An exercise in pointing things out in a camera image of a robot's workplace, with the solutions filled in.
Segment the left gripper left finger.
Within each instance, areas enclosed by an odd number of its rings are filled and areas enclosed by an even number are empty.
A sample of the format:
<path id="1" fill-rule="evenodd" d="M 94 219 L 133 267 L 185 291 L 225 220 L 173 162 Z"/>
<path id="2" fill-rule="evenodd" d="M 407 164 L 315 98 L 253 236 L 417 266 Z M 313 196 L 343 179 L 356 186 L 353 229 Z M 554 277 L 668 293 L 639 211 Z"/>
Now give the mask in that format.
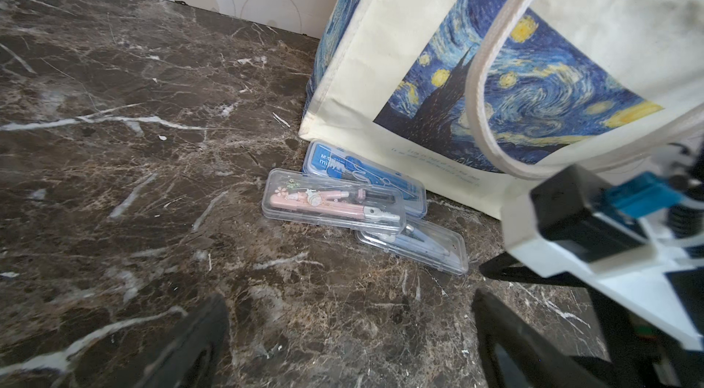
<path id="1" fill-rule="evenodd" d="M 214 293 L 139 358 L 133 387 L 211 387 L 228 333 L 228 310 Z"/>

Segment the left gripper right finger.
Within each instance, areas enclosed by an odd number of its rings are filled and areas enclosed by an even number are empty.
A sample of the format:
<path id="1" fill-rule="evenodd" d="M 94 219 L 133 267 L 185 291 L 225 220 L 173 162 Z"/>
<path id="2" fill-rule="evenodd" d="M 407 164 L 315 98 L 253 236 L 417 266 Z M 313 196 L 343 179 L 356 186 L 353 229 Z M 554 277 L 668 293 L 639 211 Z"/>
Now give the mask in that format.
<path id="1" fill-rule="evenodd" d="M 478 290 L 472 301 L 478 353 L 489 387 L 605 387 L 564 355 L 494 294 Z"/>

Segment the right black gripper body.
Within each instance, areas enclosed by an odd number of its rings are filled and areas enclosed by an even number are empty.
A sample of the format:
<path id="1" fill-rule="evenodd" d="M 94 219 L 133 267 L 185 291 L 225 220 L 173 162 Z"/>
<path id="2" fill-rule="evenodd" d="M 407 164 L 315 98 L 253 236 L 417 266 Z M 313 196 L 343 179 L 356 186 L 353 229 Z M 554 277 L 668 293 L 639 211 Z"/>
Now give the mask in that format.
<path id="1" fill-rule="evenodd" d="M 603 380 L 605 387 L 702 386 L 702 352 L 683 349 L 661 329 L 638 323 L 604 294 L 592 287 L 587 291 L 610 358 L 570 357 Z"/>

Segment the clear case light-blue compass long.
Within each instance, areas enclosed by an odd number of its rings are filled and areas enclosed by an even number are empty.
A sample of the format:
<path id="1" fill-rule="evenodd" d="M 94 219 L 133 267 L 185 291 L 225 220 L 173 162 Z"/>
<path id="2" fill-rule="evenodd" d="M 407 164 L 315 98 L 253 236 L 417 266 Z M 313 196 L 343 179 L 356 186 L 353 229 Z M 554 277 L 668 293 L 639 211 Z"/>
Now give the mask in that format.
<path id="1" fill-rule="evenodd" d="M 405 229 L 396 235 L 358 231 L 356 237 L 362 243 L 440 272 L 464 275 L 469 270 L 464 238 L 427 220 L 408 217 Z"/>

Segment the cream canvas starry-night tote bag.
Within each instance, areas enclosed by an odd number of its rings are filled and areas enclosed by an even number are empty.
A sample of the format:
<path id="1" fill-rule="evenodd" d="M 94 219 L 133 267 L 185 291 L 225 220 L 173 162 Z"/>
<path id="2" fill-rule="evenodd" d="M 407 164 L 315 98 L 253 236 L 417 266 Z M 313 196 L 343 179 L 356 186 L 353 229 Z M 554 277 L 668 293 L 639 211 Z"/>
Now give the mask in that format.
<path id="1" fill-rule="evenodd" d="M 498 217 L 703 132 L 703 0 L 338 0 L 299 134 Z"/>

